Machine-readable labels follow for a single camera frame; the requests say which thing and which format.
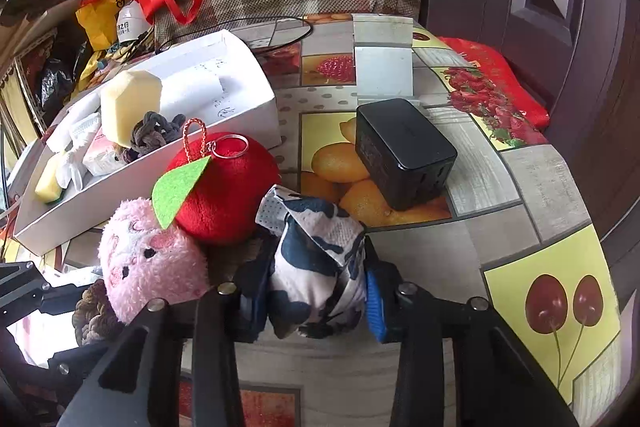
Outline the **cow print cloth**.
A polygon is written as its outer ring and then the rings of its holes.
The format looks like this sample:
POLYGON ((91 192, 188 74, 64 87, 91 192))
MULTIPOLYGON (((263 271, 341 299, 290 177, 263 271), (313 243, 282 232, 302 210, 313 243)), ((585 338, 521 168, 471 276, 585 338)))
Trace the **cow print cloth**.
POLYGON ((256 223, 278 238, 266 294, 276 336, 355 329, 367 301, 363 225, 334 202, 281 185, 262 199, 256 223))

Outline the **beige braided rope knot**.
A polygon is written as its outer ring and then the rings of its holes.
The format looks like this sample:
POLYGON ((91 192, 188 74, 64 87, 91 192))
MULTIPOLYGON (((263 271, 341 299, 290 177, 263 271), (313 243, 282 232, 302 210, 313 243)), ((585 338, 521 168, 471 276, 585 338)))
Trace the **beige braided rope knot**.
POLYGON ((108 300, 104 280, 95 281, 82 293, 72 315, 72 325, 79 347, 114 340, 124 329, 108 300))

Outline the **red plush apple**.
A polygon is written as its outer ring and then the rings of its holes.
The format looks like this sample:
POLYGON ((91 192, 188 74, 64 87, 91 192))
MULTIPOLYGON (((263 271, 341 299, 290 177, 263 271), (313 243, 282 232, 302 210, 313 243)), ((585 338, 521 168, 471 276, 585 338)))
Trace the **red plush apple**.
POLYGON ((198 118, 182 128, 180 152, 152 190, 155 218, 198 243, 219 247, 252 236, 262 198, 281 181, 279 167, 256 140, 233 132, 209 132, 198 118))

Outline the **yellow green dish sponge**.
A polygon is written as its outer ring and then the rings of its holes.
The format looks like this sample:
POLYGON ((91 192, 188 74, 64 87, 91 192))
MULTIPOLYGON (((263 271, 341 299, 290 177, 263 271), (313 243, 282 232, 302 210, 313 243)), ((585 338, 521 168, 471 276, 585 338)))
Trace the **yellow green dish sponge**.
POLYGON ((58 184, 56 173, 63 159, 63 153, 54 154, 44 166, 43 172, 35 187, 35 196, 40 202, 43 202, 43 204, 56 202, 62 195, 63 189, 61 185, 58 184))

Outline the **pink plush pig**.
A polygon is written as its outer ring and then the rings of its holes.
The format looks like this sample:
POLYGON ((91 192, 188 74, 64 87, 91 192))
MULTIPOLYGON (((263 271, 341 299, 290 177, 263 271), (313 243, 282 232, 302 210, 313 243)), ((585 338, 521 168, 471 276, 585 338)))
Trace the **pink plush pig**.
POLYGON ((124 324, 154 298, 174 305, 210 288, 201 248, 177 225, 163 229, 149 199, 120 203, 104 225, 98 257, 108 301, 124 324))

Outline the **white towel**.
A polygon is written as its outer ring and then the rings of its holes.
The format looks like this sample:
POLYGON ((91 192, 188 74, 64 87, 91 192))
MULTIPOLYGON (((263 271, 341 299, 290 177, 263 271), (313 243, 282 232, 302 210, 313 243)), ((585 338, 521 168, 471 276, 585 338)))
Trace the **white towel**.
POLYGON ((70 186, 76 191, 81 191, 84 188, 87 167, 82 160, 86 152, 85 147, 74 147, 67 152, 56 155, 55 180, 63 190, 70 186))

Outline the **cream yellow sponge block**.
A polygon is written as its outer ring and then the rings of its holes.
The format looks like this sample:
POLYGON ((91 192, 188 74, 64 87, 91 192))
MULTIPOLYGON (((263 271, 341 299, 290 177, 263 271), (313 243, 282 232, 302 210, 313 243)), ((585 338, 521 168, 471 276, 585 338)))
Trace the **cream yellow sponge block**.
POLYGON ((100 93, 105 138, 128 147, 134 126, 146 113, 160 111, 160 92, 160 78, 149 72, 119 72, 100 93))

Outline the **pink tissue pack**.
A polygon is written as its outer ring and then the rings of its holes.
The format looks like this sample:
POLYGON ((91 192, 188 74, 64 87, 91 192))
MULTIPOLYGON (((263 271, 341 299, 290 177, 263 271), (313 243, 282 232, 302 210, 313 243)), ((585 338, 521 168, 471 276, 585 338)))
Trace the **pink tissue pack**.
POLYGON ((122 157, 123 151, 119 144, 107 139, 102 129, 99 129, 82 158, 82 165, 93 176, 108 176, 126 166, 126 161, 122 157))

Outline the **white foam sheet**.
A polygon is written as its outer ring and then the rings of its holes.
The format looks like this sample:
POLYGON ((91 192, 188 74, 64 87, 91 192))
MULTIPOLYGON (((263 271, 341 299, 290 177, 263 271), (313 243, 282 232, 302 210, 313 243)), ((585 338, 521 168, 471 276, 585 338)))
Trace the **white foam sheet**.
POLYGON ((99 112, 91 113, 78 120, 70 128, 70 139, 73 148, 90 145, 101 128, 101 115, 99 112))

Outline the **black power adapter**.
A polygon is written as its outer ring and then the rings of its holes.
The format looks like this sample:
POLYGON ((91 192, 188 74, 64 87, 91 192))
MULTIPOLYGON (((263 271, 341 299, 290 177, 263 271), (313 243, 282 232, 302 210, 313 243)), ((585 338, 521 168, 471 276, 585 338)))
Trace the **black power adapter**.
POLYGON ((406 211, 439 195, 458 152, 403 98, 360 105, 356 153, 390 208, 406 211))

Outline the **white cardboard box tray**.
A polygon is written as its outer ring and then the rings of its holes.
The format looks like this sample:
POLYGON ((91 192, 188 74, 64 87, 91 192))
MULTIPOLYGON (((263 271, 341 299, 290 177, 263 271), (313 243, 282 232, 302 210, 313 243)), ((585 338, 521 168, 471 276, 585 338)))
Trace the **white cardboard box tray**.
POLYGON ((15 239, 31 253, 47 254, 100 225, 124 200, 149 197, 180 152, 182 128, 191 118, 203 121, 209 132, 244 134, 265 148, 280 145, 276 96, 257 57, 231 31, 178 44, 124 72, 138 70, 160 78, 160 111, 146 113, 134 126, 130 145, 122 147, 125 167, 108 176, 93 176, 87 170, 81 191, 70 186, 50 204, 35 196, 47 161, 73 148, 73 124, 91 113, 101 115, 100 93, 108 81, 70 106, 49 136, 21 196, 14 225, 15 239))

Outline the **grey metal phone stand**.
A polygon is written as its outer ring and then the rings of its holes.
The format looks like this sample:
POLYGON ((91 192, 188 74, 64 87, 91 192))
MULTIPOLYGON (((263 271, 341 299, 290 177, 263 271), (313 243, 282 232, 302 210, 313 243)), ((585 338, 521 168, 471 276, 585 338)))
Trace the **grey metal phone stand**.
POLYGON ((359 98, 412 98, 413 19, 362 13, 352 21, 359 98))

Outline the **yellow plastic bag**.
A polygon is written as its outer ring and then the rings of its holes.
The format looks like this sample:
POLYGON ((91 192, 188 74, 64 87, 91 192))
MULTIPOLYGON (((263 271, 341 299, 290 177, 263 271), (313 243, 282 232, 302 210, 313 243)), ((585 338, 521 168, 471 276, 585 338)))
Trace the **yellow plastic bag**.
POLYGON ((93 51, 104 51, 117 40, 117 17, 129 0, 80 0, 75 12, 93 51))

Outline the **white helmet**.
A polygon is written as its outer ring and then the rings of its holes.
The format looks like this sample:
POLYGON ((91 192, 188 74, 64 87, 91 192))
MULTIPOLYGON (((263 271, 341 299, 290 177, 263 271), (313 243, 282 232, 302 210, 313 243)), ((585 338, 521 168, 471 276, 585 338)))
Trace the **white helmet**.
POLYGON ((145 34, 151 24, 145 19, 138 2, 130 0, 118 13, 116 31, 120 44, 137 40, 145 34))

